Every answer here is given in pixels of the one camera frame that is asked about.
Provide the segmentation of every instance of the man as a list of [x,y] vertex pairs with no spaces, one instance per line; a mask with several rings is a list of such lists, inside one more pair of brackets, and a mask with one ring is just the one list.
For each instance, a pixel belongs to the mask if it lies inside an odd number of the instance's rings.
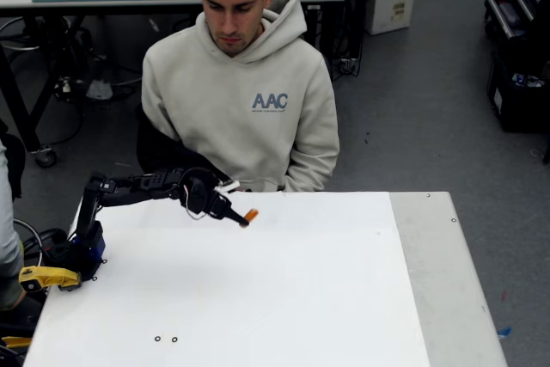
[[[7,134],[3,135],[2,131],[0,131],[0,139],[6,143],[6,146],[9,146],[10,151],[16,154],[17,152],[21,152],[21,142],[15,137]],[[21,242],[14,230],[13,212],[13,198],[18,195],[16,192],[20,188],[21,176],[18,175],[18,179],[13,179],[15,188],[12,197],[8,160],[5,155],[6,148],[3,146],[2,140],[0,140],[0,311],[14,308],[24,298],[24,291],[19,285],[19,271],[23,265],[23,257]],[[13,171],[16,169],[22,171],[22,166],[14,164],[14,167],[10,171],[12,177]]]
[[[202,4],[194,27],[145,56],[147,119],[246,189],[322,190],[339,154],[338,125],[324,59],[298,39],[307,29],[300,0]],[[158,145],[141,152],[174,163]]]

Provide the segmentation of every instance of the orange object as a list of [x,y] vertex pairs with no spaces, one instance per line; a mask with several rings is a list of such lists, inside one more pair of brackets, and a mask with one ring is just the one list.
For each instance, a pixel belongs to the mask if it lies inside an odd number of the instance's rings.
[[258,214],[260,212],[258,210],[250,210],[247,215],[244,216],[244,219],[246,219],[248,221],[248,223],[251,223],[253,219],[255,219]]

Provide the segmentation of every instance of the hoodie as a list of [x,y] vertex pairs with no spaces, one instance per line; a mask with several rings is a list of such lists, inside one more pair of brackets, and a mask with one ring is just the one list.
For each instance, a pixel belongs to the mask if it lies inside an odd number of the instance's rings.
[[233,58],[194,27],[145,55],[151,124],[253,191],[320,191],[339,154],[334,93],[322,55],[299,39],[300,0],[273,0],[263,34]]
[[0,310],[11,309],[21,295],[17,276],[23,265],[19,236],[14,230],[13,201],[5,151],[0,141]]

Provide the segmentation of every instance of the robotic arm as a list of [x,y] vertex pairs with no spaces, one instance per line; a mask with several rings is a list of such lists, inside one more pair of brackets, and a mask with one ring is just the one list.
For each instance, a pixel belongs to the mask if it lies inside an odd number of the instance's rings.
[[[50,267],[79,273],[80,279],[67,284],[74,285],[74,288],[80,281],[94,277],[105,250],[103,228],[95,220],[96,213],[102,207],[131,205],[148,199],[178,199],[182,206],[195,214],[202,212],[215,219],[229,218],[241,226],[248,226],[257,212],[250,211],[247,214],[250,218],[246,219],[233,211],[231,201],[223,195],[237,187],[238,182],[221,182],[204,168],[175,169],[172,172],[111,179],[93,174],[84,189],[74,236],[45,251],[45,263]],[[20,281],[28,291],[37,291],[46,286],[39,282],[37,269],[34,268],[21,270]]]

